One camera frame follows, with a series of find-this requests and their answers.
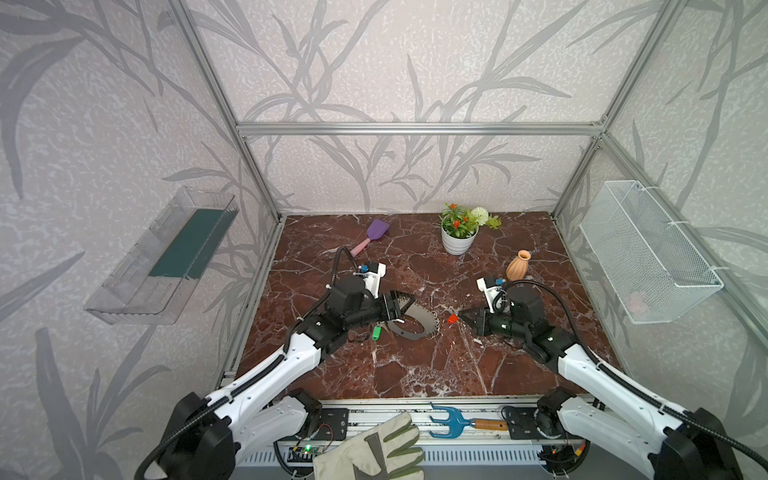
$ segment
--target black cable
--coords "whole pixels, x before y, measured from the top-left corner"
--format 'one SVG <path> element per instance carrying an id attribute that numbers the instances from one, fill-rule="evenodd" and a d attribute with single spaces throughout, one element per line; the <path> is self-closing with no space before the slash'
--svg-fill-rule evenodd
<path id="1" fill-rule="evenodd" d="M 333 287 L 336 285 L 336 275 L 339 272 L 339 261 L 341 260 L 341 253 L 346 253 L 347 258 L 349 258 L 350 263 L 355 267 L 355 271 L 358 270 L 357 263 L 355 263 L 355 257 L 352 256 L 352 253 L 349 252 L 349 249 L 347 247 L 339 247 L 336 249 L 336 255 L 333 256 L 333 266 L 331 267 L 331 282 L 329 285 Z M 296 321 L 296 323 L 291 326 L 288 331 L 286 332 L 286 338 L 283 341 L 283 353 L 288 353 L 288 349 L 290 348 L 290 337 L 293 335 L 293 332 L 296 331 L 297 328 L 299 328 L 299 325 L 301 325 L 301 322 L 303 319 L 309 317 L 312 315 L 315 310 L 317 310 L 323 303 L 325 303 L 326 300 L 328 300 L 328 296 L 330 296 L 331 290 L 326 289 L 326 292 L 315 302 L 314 305 L 310 307 L 309 310 L 304 313 L 304 316 Z"/>
<path id="2" fill-rule="evenodd" d="M 275 360 L 273 360 L 269 365 L 266 366 L 264 370 L 261 372 L 258 372 L 255 376 L 248 379 L 247 381 L 243 382 L 242 384 L 238 385 L 235 389 L 232 390 L 232 398 L 238 396 L 241 394 L 244 390 L 248 389 L 252 385 L 254 385 L 256 382 L 264 378 L 268 373 L 270 373 L 272 370 L 274 370 L 286 357 L 284 355 L 278 355 Z M 203 420 L 207 416 L 209 416 L 211 413 L 214 412 L 214 410 L 218 409 L 225 403 L 230 401 L 230 397 L 221 397 L 216 402 L 212 403 L 208 407 L 205 408 L 202 412 L 198 413 L 192 419 L 187 420 L 186 423 L 184 423 L 176 432 L 171 433 L 169 436 L 167 436 L 165 439 L 163 439 L 153 450 L 150 452 L 149 455 L 147 455 L 147 458 L 145 458 L 136 469 L 136 473 L 134 474 L 134 480 L 144 480 L 144 474 L 147 472 L 147 468 L 149 468 L 149 465 L 152 464 L 152 462 L 155 461 L 155 459 L 160 458 L 160 455 L 165 451 L 165 449 L 168 448 L 168 446 L 179 439 L 183 434 L 189 432 L 192 428 L 198 426 L 200 423 L 202 423 Z"/>
<path id="3" fill-rule="evenodd" d="M 495 312 L 503 312 L 504 308 L 507 306 L 507 300 L 505 300 L 505 297 L 507 296 L 507 290 L 504 290 L 503 288 L 496 293 L 496 296 L 493 297 L 493 301 L 491 304 L 493 305 L 493 310 Z"/>
<path id="4" fill-rule="evenodd" d="M 534 280 L 515 280 L 514 282 L 505 282 L 504 285 L 502 285 L 502 289 L 507 289 L 512 285 L 516 285 L 518 283 L 530 283 L 531 285 L 536 285 L 540 288 L 543 288 L 544 290 L 547 290 L 549 293 L 551 293 L 555 299 L 560 303 L 560 305 L 563 307 L 563 310 L 565 310 L 565 315 L 568 318 L 568 322 L 571 324 L 571 329 L 574 332 L 574 335 L 576 336 L 576 342 L 581 346 L 582 349 L 587 353 L 587 356 L 589 357 L 589 360 L 591 360 L 597 368 L 608 375 L 612 380 L 614 380 L 619 385 L 623 386 L 625 389 L 629 390 L 631 393 L 636 395 L 638 398 L 644 400 L 645 402 L 650 403 L 657 409 L 661 409 L 663 413 L 667 413 L 669 415 L 672 415 L 674 418 L 680 420 L 685 425 L 697 429 L 703 433 L 706 433 L 707 435 L 711 436 L 712 438 L 716 440 L 720 440 L 722 443 L 730 446 L 733 449 L 738 450 L 739 452 L 742 452 L 744 455 L 750 457 L 752 460 L 754 460 L 758 465 L 763 467 L 766 472 L 768 472 L 768 460 L 766 460 L 763 456 L 761 456 L 759 453 L 752 450 L 750 447 L 744 445 L 743 443 L 739 442 L 736 439 L 732 439 L 728 435 L 723 435 L 722 433 L 716 432 L 705 425 L 701 425 L 696 419 L 692 419 L 689 415 L 678 412 L 675 409 L 672 409 L 669 406 L 664 405 L 659 400 L 655 399 L 654 397 L 648 395 L 647 393 L 643 392 L 642 390 L 638 389 L 631 383 L 627 382 L 619 376 L 616 372 L 614 372 L 611 368 L 607 366 L 605 362 L 600 360 L 598 356 L 592 352 L 592 350 L 586 346 L 584 343 L 584 340 L 581 338 L 581 334 L 579 333 L 578 329 L 576 328 L 576 324 L 574 322 L 574 318 L 571 315 L 571 311 L 566 307 L 565 302 L 562 298 L 551 288 L 544 285 L 543 283 L 536 282 Z"/>
<path id="5" fill-rule="evenodd" d="M 315 469 L 312 467 L 293 467 L 292 470 L 283 458 L 283 454 L 280 453 L 280 447 L 277 445 L 277 442 L 272 444 L 272 448 L 275 450 L 277 463 L 280 464 L 280 467 L 283 469 L 283 471 L 290 475 L 291 478 L 306 478 L 312 475 L 312 473 L 315 471 Z"/>

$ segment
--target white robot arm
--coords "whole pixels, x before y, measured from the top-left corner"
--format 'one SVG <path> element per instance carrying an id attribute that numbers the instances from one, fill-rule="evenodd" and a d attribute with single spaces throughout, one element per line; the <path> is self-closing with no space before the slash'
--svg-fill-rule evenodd
<path id="1" fill-rule="evenodd" d="M 335 270 L 341 251 L 328 292 L 290 330 L 283 348 L 205 399 L 191 393 L 179 401 L 163 442 L 139 466 L 135 480 L 145 479 L 150 465 L 173 480 L 225 480 L 237 463 L 264 445 L 289 435 L 312 433 L 308 419 L 319 411 L 319 403 L 305 392 L 264 407 L 344 345 L 350 329 L 398 319 L 413 302 L 409 296 L 410 301 L 403 305 L 400 300 L 405 294 L 399 292 L 379 295 L 386 272 L 381 263 L 356 267 L 353 275 L 337 283 Z M 530 287 L 519 288 L 525 283 L 557 298 L 573 334 L 547 322 L 538 294 Z M 727 437 L 714 415 L 703 409 L 685 411 L 584 347 L 568 308 L 550 288 L 531 280 L 504 283 L 493 279 L 478 280 L 478 287 L 488 307 L 458 314 L 476 335 L 503 335 L 520 341 L 537 362 L 610 409 L 605 412 L 558 388 L 538 401 L 541 427 L 594 442 L 657 480 L 741 480 L 734 448 L 768 467 L 764 458 Z M 321 304 L 324 311 L 315 313 Z"/>

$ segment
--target white wire basket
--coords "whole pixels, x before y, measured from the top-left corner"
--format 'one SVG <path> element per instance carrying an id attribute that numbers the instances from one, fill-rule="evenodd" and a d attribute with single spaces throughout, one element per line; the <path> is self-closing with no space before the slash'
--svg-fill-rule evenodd
<path id="1" fill-rule="evenodd" d="M 632 323 L 671 322 L 723 281 L 640 182 L 608 181 L 581 222 Z"/>

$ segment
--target white flower pot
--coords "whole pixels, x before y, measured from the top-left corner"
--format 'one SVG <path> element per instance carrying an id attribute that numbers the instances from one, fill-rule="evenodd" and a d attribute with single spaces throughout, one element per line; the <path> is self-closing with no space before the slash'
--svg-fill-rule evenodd
<path id="1" fill-rule="evenodd" d="M 440 233 L 442 233 L 442 245 L 445 248 L 445 251 L 451 255 L 463 255 L 464 252 L 469 250 L 469 247 L 472 246 L 475 237 L 478 236 L 478 233 L 475 232 L 475 234 L 469 238 L 455 238 L 448 235 L 442 227 L 440 227 Z"/>

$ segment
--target purple trowel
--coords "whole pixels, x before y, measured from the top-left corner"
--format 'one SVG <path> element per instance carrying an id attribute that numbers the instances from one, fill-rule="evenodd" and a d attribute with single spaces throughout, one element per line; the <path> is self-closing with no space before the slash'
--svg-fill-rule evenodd
<path id="1" fill-rule="evenodd" d="M 386 233 L 386 231 L 389 229 L 389 223 L 382 222 L 378 218 L 375 219 L 371 226 L 368 227 L 368 238 L 360 242 L 360 245 L 352 249 L 352 256 L 357 257 L 357 254 L 362 252 L 362 249 L 368 246 L 369 243 L 371 243 L 371 240 L 378 240 L 379 238 Z"/>

